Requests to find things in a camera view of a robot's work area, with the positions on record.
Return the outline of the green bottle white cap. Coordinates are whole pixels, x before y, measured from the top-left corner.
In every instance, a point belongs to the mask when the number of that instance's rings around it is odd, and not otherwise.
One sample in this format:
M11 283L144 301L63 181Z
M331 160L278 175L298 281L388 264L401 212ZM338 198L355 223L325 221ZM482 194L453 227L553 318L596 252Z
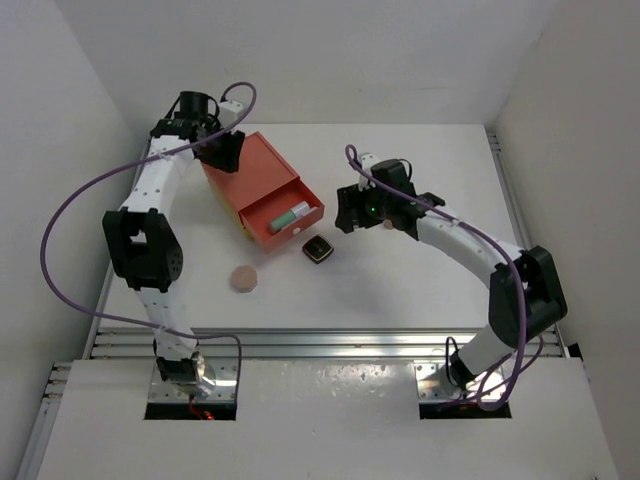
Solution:
M291 207L269 223L269 231L272 234L278 233L290 223L308 214L310 210L311 207L306 201Z

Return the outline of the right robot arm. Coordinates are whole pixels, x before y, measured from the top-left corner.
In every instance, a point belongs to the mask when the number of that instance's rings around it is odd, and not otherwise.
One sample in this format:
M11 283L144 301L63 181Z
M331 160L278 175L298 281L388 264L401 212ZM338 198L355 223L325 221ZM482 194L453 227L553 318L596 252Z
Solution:
M337 191L339 230L349 234L390 222L455 260L488 289L488 323L447 357L444 384L463 391L510 356L520 370L525 345L568 312L551 253L540 246L526 249L497 240L462 220L441 197L418 194L406 160L379 161L364 154L349 163L359 180Z

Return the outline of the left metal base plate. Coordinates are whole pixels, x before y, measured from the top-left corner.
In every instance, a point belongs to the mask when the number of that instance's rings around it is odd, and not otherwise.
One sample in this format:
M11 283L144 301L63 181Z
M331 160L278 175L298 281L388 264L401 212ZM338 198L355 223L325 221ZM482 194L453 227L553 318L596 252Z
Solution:
M200 377L195 383L163 381L157 366L153 368L147 402L149 404L187 405L234 404L237 386L237 366L226 361L203 359L198 364Z

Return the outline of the metal base plate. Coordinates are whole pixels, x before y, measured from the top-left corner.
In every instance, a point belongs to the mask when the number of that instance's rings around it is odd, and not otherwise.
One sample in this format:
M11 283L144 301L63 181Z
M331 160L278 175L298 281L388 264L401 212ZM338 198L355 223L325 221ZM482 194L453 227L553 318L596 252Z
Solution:
M496 402L506 390L507 381L501 367L490 374L480 374L463 390L454 387L447 380L443 359L415 362L413 368L421 404L439 405L455 401L477 401L479 394L485 402Z
M203 359L198 364L200 377L195 383L163 381L157 366L153 368L147 402L149 404L187 405L234 404L237 386L237 366L226 361Z

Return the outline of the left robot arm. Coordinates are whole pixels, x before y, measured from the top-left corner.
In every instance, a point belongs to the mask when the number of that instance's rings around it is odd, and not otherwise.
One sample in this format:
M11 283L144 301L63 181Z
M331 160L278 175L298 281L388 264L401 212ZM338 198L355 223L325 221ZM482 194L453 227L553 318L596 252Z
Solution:
M235 127L245 110L235 100L181 92L150 133L151 160L131 193L102 219L114 272L136 293L156 327L153 350L160 377L190 398L210 394L213 375L182 305L178 279L184 256L169 214L195 161L226 173L238 171L245 135Z

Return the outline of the red top drawer unit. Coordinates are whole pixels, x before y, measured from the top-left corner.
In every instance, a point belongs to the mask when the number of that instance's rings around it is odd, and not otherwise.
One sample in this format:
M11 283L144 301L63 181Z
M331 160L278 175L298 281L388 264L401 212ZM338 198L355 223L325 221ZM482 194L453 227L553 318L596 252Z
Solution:
M302 231L319 222L325 205L302 181L296 170L260 132L248 135L242 146L239 169L225 173L203 165L209 183L223 192L242 223L265 253L272 253ZM272 234L269 223L291 207L306 201L318 210Z

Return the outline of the black square compact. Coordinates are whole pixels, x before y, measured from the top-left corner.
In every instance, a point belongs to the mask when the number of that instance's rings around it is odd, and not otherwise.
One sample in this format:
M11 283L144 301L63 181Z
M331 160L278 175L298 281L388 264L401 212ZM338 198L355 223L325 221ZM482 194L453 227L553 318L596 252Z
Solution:
M314 264L320 264L334 252L334 246L323 236L315 235L302 245L302 252Z

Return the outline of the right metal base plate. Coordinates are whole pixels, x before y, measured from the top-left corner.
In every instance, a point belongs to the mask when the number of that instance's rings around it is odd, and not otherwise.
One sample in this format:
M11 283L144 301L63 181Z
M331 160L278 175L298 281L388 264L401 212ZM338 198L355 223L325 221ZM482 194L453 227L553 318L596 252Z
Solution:
M490 374L480 374L463 390L454 387L447 380L443 359L415 362L413 368L421 404L439 405L455 401L477 401L479 394L485 402L496 402L506 390L507 381L501 367Z

